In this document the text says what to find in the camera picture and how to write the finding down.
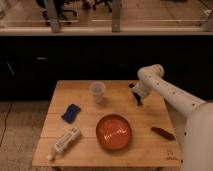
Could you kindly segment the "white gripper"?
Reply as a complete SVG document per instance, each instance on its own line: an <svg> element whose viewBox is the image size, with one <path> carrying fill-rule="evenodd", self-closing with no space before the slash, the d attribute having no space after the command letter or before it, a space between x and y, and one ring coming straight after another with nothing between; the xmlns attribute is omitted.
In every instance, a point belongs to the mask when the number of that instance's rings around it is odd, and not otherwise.
<svg viewBox="0 0 213 171"><path fill-rule="evenodd" d="M137 93L142 98L146 98L151 93L152 87L143 83L142 81L139 81L136 86L131 87L130 90Z"/></svg>

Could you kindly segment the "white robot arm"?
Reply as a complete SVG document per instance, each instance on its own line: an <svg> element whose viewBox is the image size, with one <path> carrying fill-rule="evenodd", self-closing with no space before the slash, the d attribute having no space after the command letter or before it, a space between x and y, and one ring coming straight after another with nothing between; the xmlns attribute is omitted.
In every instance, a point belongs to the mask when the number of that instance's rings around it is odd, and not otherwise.
<svg viewBox="0 0 213 171"><path fill-rule="evenodd" d="M159 93L186 119L181 171L213 171L213 103L206 102L163 79L160 64L138 70L133 88L142 99Z"/></svg>

